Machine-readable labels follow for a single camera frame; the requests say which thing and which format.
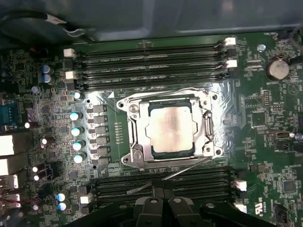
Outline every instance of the black dimm slot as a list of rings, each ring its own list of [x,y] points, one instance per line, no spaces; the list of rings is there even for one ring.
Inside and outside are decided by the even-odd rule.
[[[228,170],[225,167],[215,167],[215,168],[204,168],[204,169],[193,169],[188,170],[184,173],[178,175],[178,178],[184,176],[194,176],[194,175],[205,175],[205,174],[215,174],[215,173],[227,173]],[[164,178],[167,175],[174,173],[168,171],[165,173],[156,173],[156,174],[139,174],[139,175],[125,175],[125,176],[113,176],[113,177],[102,177],[98,179],[98,184],[108,183],[108,182],[120,182],[123,181],[133,181],[137,179],[151,179],[151,178]]]
[[[171,46],[171,47],[151,47],[151,48],[144,48],[144,49],[130,49],[130,50],[122,50],[122,51],[108,51],[108,52],[86,52],[83,53],[82,56],[89,58],[92,56],[123,56],[123,55],[134,55],[134,54],[161,54],[163,51],[164,53],[170,52],[180,52],[180,51],[193,51],[196,49],[199,50],[216,50],[221,47],[221,42],[216,44],[205,44],[205,45],[195,45],[195,46]]]
[[[167,85],[175,85],[180,83],[203,83],[203,82],[218,82],[223,79],[225,79],[224,75],[216,75],[213,77],[204,77],[204,78],[198,78],[198,79],[177,79],[175,81],[172,81],[169,79],[169,81],[164,81],[163,79],[160,79],[158,81],[151,81],[151,82],[138,82],[137,81],[130,81],[128,83],[107,83],[107,84],[99,84],[99,85],[89,85],[85,87],[85,90],[87,91],[93,91],[93,90],[102,90],[102,89],[114,89],[114,88],[130,88],[130,87],[153,87],[153,86],[167,86]]]

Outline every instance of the capacitor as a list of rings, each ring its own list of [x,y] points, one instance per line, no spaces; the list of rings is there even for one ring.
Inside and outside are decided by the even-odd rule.
[[[46,171],[41,171],[34,176],[35,181],[39,181],[43,177],[46,177]]]
[[[24,124],[24,127],[26,129],[34,129],[34,128],[38,128],[39,127],[39,123],[38,122],[26,122]]]
[[[38,165],[35,165],[33,168],[32,168],[32,171],[34,172],[34,173],[38,173],[38,172],[40,172],[40,171],[42,171],[42,170],[44,170],[45,169],[45,164],[44,163],[40,163],[40,164],[38,164]]]
[[[46,84],[53,84],[55,82],[55,77],[50,74],[44,74],[42,76],[42,82]]]
[[[270,80],[283,80],[289,75],[289,63],[283,57],[275,57],[266,65],[266,74]]]
[[[64,200],[63,202],[60,202],[58,204],[58,210],[64,211],[67,208],[69,208],[69,206],[70,206],[70,202],[68,200]]]
[[[54,143],[55,140],[56,140],[56,139],[55,139],[54,136],[47,136],[47,137],[41,139],[41,143],[42,143],[43,145],[46,145],[46,144]]]
[[[76,91],[73,96],[74,96],[74,99],[77,99],[77,100],[82,100],[84,98],[84,95],[78,91]]]
[[[70,114],[70,119],[71,119],[72,121],[76,121],[76,120],[78,120],[78,119],[81,119],[82,116],[83,116],[83,114],[80,113],[80,112],[71,112],[71,114]]]
[[[77,140],[73,143],[72,148],[76,151],[81,150],[85,146],[85,141],[83,140]]]
[[[59,202],[63,202],[64,200],[66,200],[68,198],[68,191],[66,190],[62,190],[58,195],[57,195],[57,200]]]
[[[296,141],[303,141],[303,135],[301,133],[297,133],[295,136],[294,136],[294,139]]]
[[[77,164],[80,164],[85,158],[86,158],[86,153],[80,152],[74,157],[74,162]]]
[[[83,127],[75,127],[71,129],[71,134],[73,136],[79,136],[84,132],[84,128]]]
[[[41,92],[41,89],[38,86],[32,86],[31,91],[33,94],[39,94]]]
[[[42,65],[41,66],[41,72],[43,74],[49,74],[49,75],[51,75],[53,73],[53,68],[50,67],[49,65]]]

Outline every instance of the chip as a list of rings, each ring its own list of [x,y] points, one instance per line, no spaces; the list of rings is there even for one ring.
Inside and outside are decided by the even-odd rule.
[[[100,166],[108,166],[109,165],[109,159],[108,158],[99,158],[98,164]]]
[[[96,116],[94,117],[94,123],[100,124],[100,123],[105,123],[106,122],[106,117],[105,116]]]
[[[298,115],[298,127],[303,129],[303,115]]]
[[[103,145],[108,143],[108,137],[107,136],[99,136],[96,138],[96,143],[98,145]]]
[[[71,186],[70,193],[75,193],[75,192],[77,192],[77,186]]]
[[[99,148],[97,148],[97,155],[98,156],[108,155],[108,147],[99,147]]]
[[[51,151],[48,153],[49,158],[56,158],[56,153]]]
[[[94,111],[95,113],[105,112],[105,111],[106,111],[106,108],[105,108],[104,105],[95,105],[95,106],[93,107],[93,111]]]
[[[61,96],[60,97],[60,101],[66,101],[67,100],[67,97],[66,96]]]
[[[68,128],[67,128],[67,126],[62,126],[62,127],[60,128],[60,132],[61,132],[61,133],[68,133]]]
[[[284,192],[294,192],[295,191],[294,181],[284,181],[283,182],[283,191]]]
[[[43,113],[43,114],[48,114],[49,113],[49,107],[48,106],[43,106],[43,107],[41,107],[41,112]]]
[[[70,179],[78,178],[78,172],[77,171],[70,172],[69,175],[70,175]]]
[[[71,205],[71,209],[72,209],[73,211],[77,211],[77,210],[79,210],[79,205],[78,205],[78,204],[72,204],[72,205]]]
[[[96,134],[104,134],[107,133],[107,127],[106,126],[100,126],[95,128]]]
[[[57,88],[58,88],[58,89],[63,89],[63,88],[65,88],[65,83],[64,83],[64,82],[58,82],[58,83],[57,83]]]

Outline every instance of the screw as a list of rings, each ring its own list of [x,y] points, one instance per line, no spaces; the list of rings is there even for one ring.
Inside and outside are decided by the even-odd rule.
[[[137,113],[139,111],[139,107],[137,105],[133,104],[129,107],[129,111],[132,113]]]
[[[207,206],[208,208],[214,208],[214,205],[213,205],[212,203],[208,203],[206,206]]]
[[[134,152],[134,157],[135,157],[136,159],[141,159],[141,158],[142,158],[142,155],[141,155],[140,151],[135,151],[135,152]]]
[[[266,50],[266,46],[264,44],[259,44],[257,46],[257,51],[264,52]]]
[[[174,199],[174,202],[175,202],[175,203],[181,203],[181,199],[175,198],[175,199]]]

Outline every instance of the blue capacitor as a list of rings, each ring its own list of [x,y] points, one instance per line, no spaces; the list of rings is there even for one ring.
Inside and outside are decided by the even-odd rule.
[[[43,74],[52,74],[53,73],[53,68],[50,67],[49,65],[42,65],[41,66],[41,72]]]
[[[55,82],[55,79],[50,74],[44,74],[42,76],[42,81],[43,81],[43,83],[53,84]]]

